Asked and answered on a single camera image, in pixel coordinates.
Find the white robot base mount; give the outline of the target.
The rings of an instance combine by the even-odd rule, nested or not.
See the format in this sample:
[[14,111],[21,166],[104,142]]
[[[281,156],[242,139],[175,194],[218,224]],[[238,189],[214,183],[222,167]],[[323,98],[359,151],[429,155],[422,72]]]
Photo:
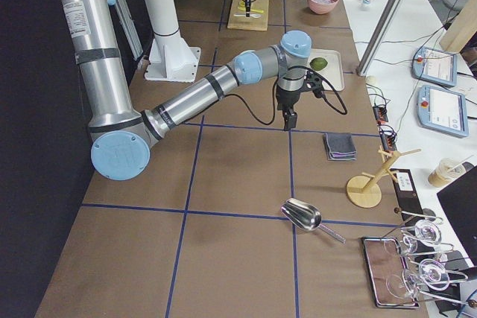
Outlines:
[[145,0],[154,40],[145,78],[191,83],[201,49],[187,44],[180,33],[174,0]]

